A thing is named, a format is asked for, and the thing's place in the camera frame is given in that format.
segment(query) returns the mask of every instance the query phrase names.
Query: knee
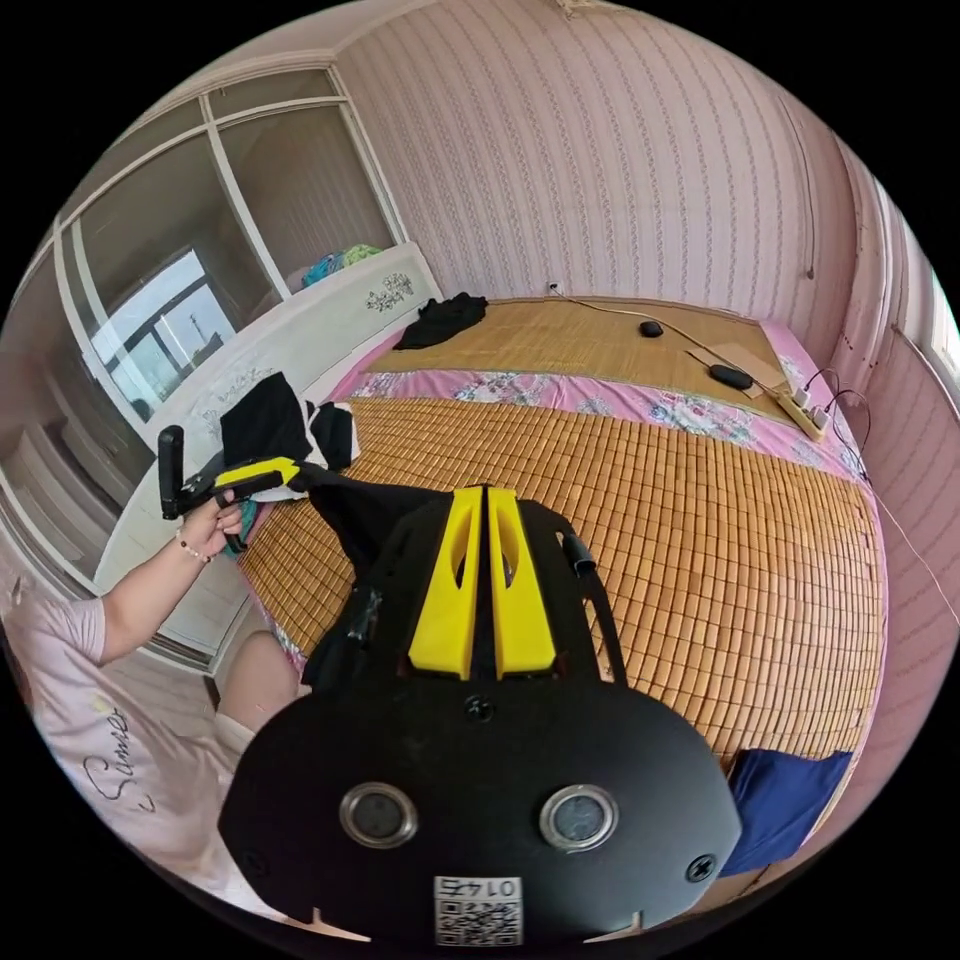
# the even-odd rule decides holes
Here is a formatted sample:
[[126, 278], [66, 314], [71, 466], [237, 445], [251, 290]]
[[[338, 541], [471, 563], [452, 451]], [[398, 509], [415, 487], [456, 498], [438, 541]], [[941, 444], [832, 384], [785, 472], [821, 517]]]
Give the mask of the knee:
[[272, 633], [251, 633], [237, 651], [227, 675], [225, 695], [256, 692], [260, 695], [295, 694], [300, 678]]

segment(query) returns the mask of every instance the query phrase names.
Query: person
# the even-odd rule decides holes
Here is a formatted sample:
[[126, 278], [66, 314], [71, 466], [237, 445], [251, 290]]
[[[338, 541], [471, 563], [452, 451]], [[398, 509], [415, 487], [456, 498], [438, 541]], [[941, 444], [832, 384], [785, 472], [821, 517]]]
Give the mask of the person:
[[[63, 603], [23, 595], [4, 618], [5, 652], [50, 751], [116, 834], [195, 886], [293, 923], [247, 884], [217, 830], [239, 754], [306, 692], [273, 635], [254, 633], [238, 651], [210, 736], [178, 736], [101, 669], [153, 638], [241, 527], [238, 505], [211, 500], [102, 597]], [[349, 936], [319, 919], [309, 929]]]

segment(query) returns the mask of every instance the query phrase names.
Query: pink wall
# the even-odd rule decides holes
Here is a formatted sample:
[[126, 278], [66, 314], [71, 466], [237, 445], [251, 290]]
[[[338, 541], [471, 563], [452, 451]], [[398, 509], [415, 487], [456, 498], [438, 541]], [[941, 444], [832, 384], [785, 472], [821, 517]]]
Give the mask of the pink wall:
[[[960, 610], [960, 415], [916, 347], [890, 336], [867, 392], [873, 427], [864, 461], [883, 503]], [[960, 628], [930, 574], [880, 513], [890, 624], [876, 718], [831, 817], [795, 857], [766, 871], [764, 883], [823, 849], [874, 800], [923, 726], [957, 649]]]
[[742, 61], [629, 11], [443, 0], [337, 64], [446, 294], [557, 279], [786, 322], [829, 358], [853, 277], [849, 178], [827, 128]]

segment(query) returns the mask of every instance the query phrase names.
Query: cable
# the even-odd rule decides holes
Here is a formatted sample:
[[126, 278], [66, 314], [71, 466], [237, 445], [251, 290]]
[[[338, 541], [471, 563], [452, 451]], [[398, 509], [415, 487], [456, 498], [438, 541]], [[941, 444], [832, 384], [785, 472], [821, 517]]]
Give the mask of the cable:
[[[833, 390], [831, 391], [831, 393], [834, 394], [834, 398], [833, 398], [833, 399], [836, 400], [836, 395], [840, 392], [840, 374], [837, 373], [837, 371], [834, 370], [833, 367], [821, 367], [821, 368], [807, 381], [807, 385], [803, 388], [803, 389], [804, 389], [804, 392], [805, 392], [805, 393], [809, 393], [809, 392], [810, 392], [810, 387], [812, 386], [813, 381], [816, 380], [817, 377], [823, 377], [823, 375], [824, 375], [825, 373], [832, 373], [832, 374], [834, 375], [834, 377], [836, 378], [836, 384], [837, 384], [837, 385], [836, 385], [836, 386], [833, 388]], [[823, 382], [824, 382], [824, 383], [827, 383], [827, 378], [826, 378], [826, 377], [823, 377]], [[829, 383], [827, 383], [827, 389], [828, 389], [828, 390], [830, 389], [830, 384], [829, 384]]]
[[765, 383], [761, 383], [756, 377], [747, 373], [746, 370], [741, 370], [737, 364], [728, 360], [725, 356], [723, 356], [723, 354], [717, 353], [713, 347], [708, 347], [705, 343], [701, 343], [696, 337], [691, 337], [689, 333], [684, 332], [679, 327], [675, 327], [672, 323], [668, 323], [666, 320], [662, 320], [660, 317], [651, 317], [649, 313], [640, 313], [638, 310], [616, 310], [613, 307], [598, 307], [595, 303], [587, 303], [586, 300], [577, 300], [575, 297], [568, 297], [565, 293], [561, 293], [555, 287], [551, 287], [551, 290], [556, 296], [563, 300], [569, 300], [570, 303], [579, 304], [581, 307], [589, 307], [591, 310], [599, 310], [600, 313], [619, 313], [625, 317], [640, 317], [643, 320], [653, 320], [654, 323], [659, 323], [660, 326], [666, 327], [668, 330], [672, 330], [674, 333], [679, 334], [684, 338], [684, 340], [689, 340], [694, 346], [699, 347], [701, 350], [706, 350], [707, 353], [713, 354], [713, 356], [715, 356], [718, 360], [722, 360], [723, 363], [732, 370], [738, 370], [745, 376], [750, 377], [750, 379], [753, 380], [753, 382], [761, 390], [773, 397], [774, 400], [780, 396], [780, 394], [772, 387], [768, 387]]
[[867, 411], [867, 432], [864, 434], [863, 443], [860, 444], [860, 449], [862, 450], [862, 449], [867, 445], [867, 441], [870, 439], [870, 428], [873, 426], [873, 415], [870, 413], [870, 404], [867, 402], [867, 398], [866, 398], [859, 390], [849, 390], [849, 389], [847, 389], [847, 390], [841, 390], [841, 391], [839, 391], [839, 392], [834, 396], [834, 398], [827, 404], [827, 406], [826, 406], [826, 408], [825, 408], [825, 412], [826, 412], [826, 413], [829, 413], [829, 412], [830, 412], [830, 408], [831, 408], [845, 393], [852, 393], [855, 397], [859, 397], [859, 398], [863, 401], [863, 406], [866, 408], [866, 411]]
[[840, 430], [837, 428], [837, 418], [833, 418], [833, 432], [836, 438], [847, 448], [847, 450], [857, 458], [857, 463], [860, 465], [860, 476], [866, 480], [867, 484], [873, 489], [873, 481], [870, 479], [870, 476], [867, 474], [867, 466], [863, 462], [863, 457], [860, 455], [860, 451], [856, 447], [851, 447], [843, 436], [840, 434]]
[[930, 579], [933, 581], [933, 585], [937, 588], [937, 592], [943, 598], [943, 602], [947, 605], [947, 609], [950, 611], [951, 616], [953, 617], [954, 620], [957, 621], [957, 626], [960, 627], [960, 615], [957, 614], [957, 611], [953, 609], [953, 605], [947, 599], [947, 595], [943, 592], [943, 587], [940, 586], [940, 581], [937, 579], [937, 575], [930, 569], [930, 565], [927, 563], [927, 561], [924, 560], [919, 553], [917, 553], [916, 548], [910, 542], [910, 538], [903, 532], [903, 527], [901, 527], [900, 524], [897, 523], [896, 518], [887, 508], [887, 505], [880, 499], [876, 490], [873, 491], [873, 497], [877, 501], [877, 503], [879, 503], [880, 506], [883, 507], [883, 512], [890, 518], [890, 522], [900, 532], [900, 536], [903, 537], [903, 542], [910, 548], [910, 552], [920, 561], [921, 564], [923, 564], [924, 570], [926, 570], [927, 573], [930, 574]]

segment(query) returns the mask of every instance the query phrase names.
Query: woman's hand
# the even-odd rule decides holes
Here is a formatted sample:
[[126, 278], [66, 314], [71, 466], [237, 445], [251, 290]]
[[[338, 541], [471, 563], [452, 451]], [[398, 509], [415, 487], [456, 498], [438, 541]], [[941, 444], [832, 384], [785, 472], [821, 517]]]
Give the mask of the woman's hand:
[[[233, 500], [233, 491], [226, 493]], [[221, 507], [216, 499], [210, 499], [192, 513], [187, 514], [180, 536], [188, 547], [205, 557], [215, 557], [227, 545], [227, 535], [243, 533], [243, 517], [240, 505], [228, 502]]]

